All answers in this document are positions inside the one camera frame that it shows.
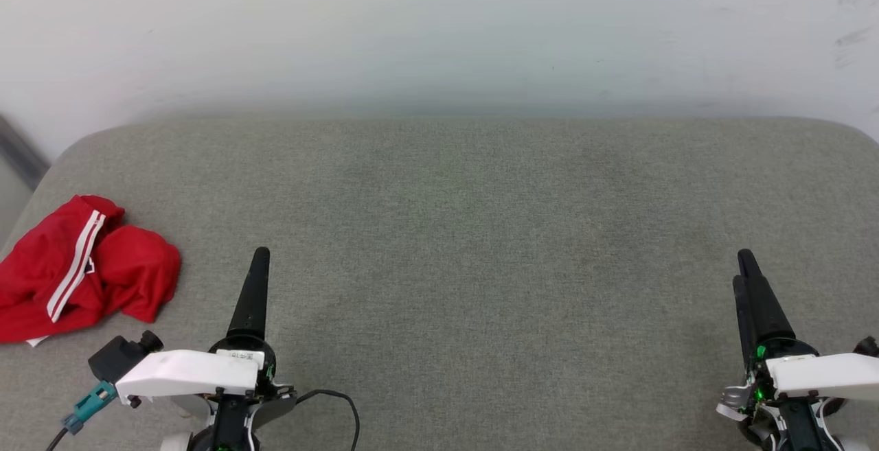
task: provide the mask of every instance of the teal connector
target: teal connector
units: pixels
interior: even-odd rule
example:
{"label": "teal connector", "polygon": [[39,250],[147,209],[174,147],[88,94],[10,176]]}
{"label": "teal connector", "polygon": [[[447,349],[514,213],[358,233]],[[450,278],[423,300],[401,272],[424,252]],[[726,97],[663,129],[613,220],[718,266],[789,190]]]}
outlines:
{"label": "teal connector", "polygon": [[101,381],[94,389],[91,389],[87,397],[82,398],[73,407],[73,413],[62,420],[64,428],[72,435],[75,435],[82,430],[82,425],[88,419],[94,416],[95,413],[98,413],[98,411],[104,410],[104,407],[110,404],[110,401],[116,399],[118,395],[119,393],[116,392],[116,388],[113,388],[111,383]]}

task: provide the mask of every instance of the white cable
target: white cable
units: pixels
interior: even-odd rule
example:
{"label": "white cable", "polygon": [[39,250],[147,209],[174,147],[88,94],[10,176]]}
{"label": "white cable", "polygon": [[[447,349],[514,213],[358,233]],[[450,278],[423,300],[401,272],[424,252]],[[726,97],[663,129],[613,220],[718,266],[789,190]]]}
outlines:
{"label": "white cable", "polygon": [[821,402],[821,404],[819,405],[819,420],[821,421],[821,425],[823,425],[823,428],[825,429],[825,431],[827,433],[827,437],[831,439],[831,442],[833,443],[833,447],[835,447],[837,449],[837,451],[842,451],[842,448],[839,447],[839,444],[836,441],[836,439],[833,439],[833,436],[830,433],[830,427],[827,426],[826,420],[823,419],[823,407],[825,407],[826,404],[830,403],[830,400],[832,400],[832,399],[834,399],[834,398],[827,398],[827,399],[823,400]]}
{"label": "white cable", "polygon": [[255,446],[254,446],[254,444],[253,444],[253,430],[252,430],[252,427],[253,427],[253,414],[251,414],[250,417],[247,417],[247,423],[246,423],[245,426],[247,427],[247,441],[248,441],[248,442],[250,443],[250,445],[251,445],[251,451],[257,451],[257,448],[255,448]]}

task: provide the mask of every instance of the red fabric with white stripes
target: red fabric with white stripes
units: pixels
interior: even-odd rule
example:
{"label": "red fabric with white stripes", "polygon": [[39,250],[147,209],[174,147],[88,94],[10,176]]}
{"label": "red fabric with white stripes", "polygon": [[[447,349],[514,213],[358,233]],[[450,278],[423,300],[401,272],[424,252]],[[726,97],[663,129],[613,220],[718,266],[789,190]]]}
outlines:
{"label": "red fabric with white stripes", "polygon": [[75,196],[23,236],[0,263],[0,342],[81,329],[122,312],[151,323],[169,301],[178,250],[122,225],[125,209]]}

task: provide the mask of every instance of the gray fabric surface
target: gray fabric surface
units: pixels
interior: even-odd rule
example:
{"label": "gray fabric surface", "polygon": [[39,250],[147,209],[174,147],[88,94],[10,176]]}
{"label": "gray fabric surface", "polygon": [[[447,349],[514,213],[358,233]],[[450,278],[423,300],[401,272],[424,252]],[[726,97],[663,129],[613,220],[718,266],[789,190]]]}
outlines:
{"label": "gray fabric surface", "polygon": [[[817,349],[879,335],[877,170],[875,142],[806,119],[130,126],[66,151],[12,239],[73,194],[112,198],[182,253],[150,329],[202,350],[267,245],[277,379],[350,394],[363,451],[737,450],[714,411],[741,376],[735,252]],[[0,347],[2,448],[44,448],[93,384],[86,358],[146,327]],[[192,425],[167,402],[110,408],[59,450],[157,449]],[[877,417],[830,423],[879,448]],[[343,450],[352,431],[317,397],[260,437]]]}

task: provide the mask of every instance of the white stripe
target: white stripe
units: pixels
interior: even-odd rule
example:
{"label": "white stripe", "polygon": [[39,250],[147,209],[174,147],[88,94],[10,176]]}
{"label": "white stripe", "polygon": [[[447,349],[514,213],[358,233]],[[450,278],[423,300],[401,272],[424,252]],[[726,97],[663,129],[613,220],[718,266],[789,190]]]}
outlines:
{"label": "white stripe", "polygon": [[52,316],[52,312],[54,311],[54,307],[58,304],[58,300],[60,296],[64,294],[64,288],[70,284],[70,281],[73,279],[74,274],[76,274],[76,269],[79,267],[79,263],[82,262],[82,252],[85,250],[85,240],[88,238],[91,229],[95,226],[95,220],[98,219],[98,216],[101,216],[101,213],[98,213],[97,210],[91,212],[91,217],[87,222],[85,222],[85,226],[82,227],[82,232],[79,234],[79,238],[76,239],[76,245],[74,247],[73,252],[73,261],[70,262],[70,269],[67,274],[64,276],[64,279],[60,280],[60,283],[56,286],[56,291],[52,294],[52,298],[49,299],[49,303],[46,306],[46,311],[49,314],[49,317]]}
{"label": "white stripe", "polygon": [[60,299],[56,314],[52,317],[53,323],[58,322],[58,317],[60,317],[60,311],[64,310],[64,306],[67,304],[70,295],[73,294],[74,290],[76,290],[79,284],[82,283],[82,280],[85,279],[85,263],[88,262],[89,259],[91,259],[91,247],[95,244],[95,238],[98,236],[98,231],[100,231],[101,226],[104,226],[105,218],[106,216],[104,216],[104,214],[100,214],[100,218],[98,218],[98,222],[94,226],[95,231],[91,234],[91,240],[89,240],[88,244],[86,244],[85,255],[82,256],[82,269],[80,270],[79,274],[76,275],[76,278],[73,279],[73,285],[70,286],[66,294],[64,294],[64,297]]}

